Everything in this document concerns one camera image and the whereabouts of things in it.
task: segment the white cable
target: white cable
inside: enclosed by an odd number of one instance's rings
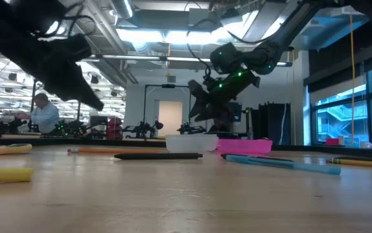
[[[284,114],[283,114],[283,120],[281,121],[281,138],[279,139],[278,145],[281,145],[281,143],[283,142],[284,120],[285,120],[286,112],[287,112],[287,103],[284,103]]]

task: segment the window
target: window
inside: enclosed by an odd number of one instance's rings
[[[352,114],[354,114],[354,134],[360,142],[369,142],[367,128],[367,105],[365,101],[352,104],[342,104],[319,109],[317,112],[318,141],[326,138],[337,139],[339,136],[352,136]]]
[[[325,98],[323,100],[319,100],[316,105],[322,105],[322,104],[328,104],[333,103],[339,100],[346,100],[351,99],[353,94],[353,89],[344,91],[342,93],[338,93],[334,96],[330,96],[328,98]],[[366,84],[360,85],[358,87],[355,87],[355,96],[361,96],[366,94]]]

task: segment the white wall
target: white wall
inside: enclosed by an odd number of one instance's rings
[[[242,102],[242,108],[252,107],[258,109],[259,104],[274,102],[276,104],[291,103],[292,116],[292,144],[304,145],[310,143],[310,100],[307,88],[303,86],[303,79],[308,77],[308,52],[301,51],[293,67],[277,67],[269,75],[261,76],[259,89],[249,86],[237,96],[237,101]],[[201,76],[192,76],[197,80]],[[125,126],[136,126],[143,119],[144,85],[129,85],[127,87]],[[189,90],[188,88],[162,89],[160,87],[148,88],[146,99],[146,121],[153,123],[157,116],[156,100],[180,101],[183,104],[183,120],[188,121]],[[205,127],[205,122],[194,124]],[[207,129],[212,125],[208,121]],[[245,132],[245,115],[235,124],[235,132]]]

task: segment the wooden table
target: wooden table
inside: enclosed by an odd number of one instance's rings
[[[69,146],[0,156],[32,167],[31,183],[0,184],[0,232],[372,233],[372,168],[341,176],[250,166],[206,153],[195,161],[115,161]],[[274,152],[324,164],[329,155]]]

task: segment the white container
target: white container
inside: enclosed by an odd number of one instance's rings
[[[167,135],[166,148],[175,151],[214,151],[218,145],[217,135]]]

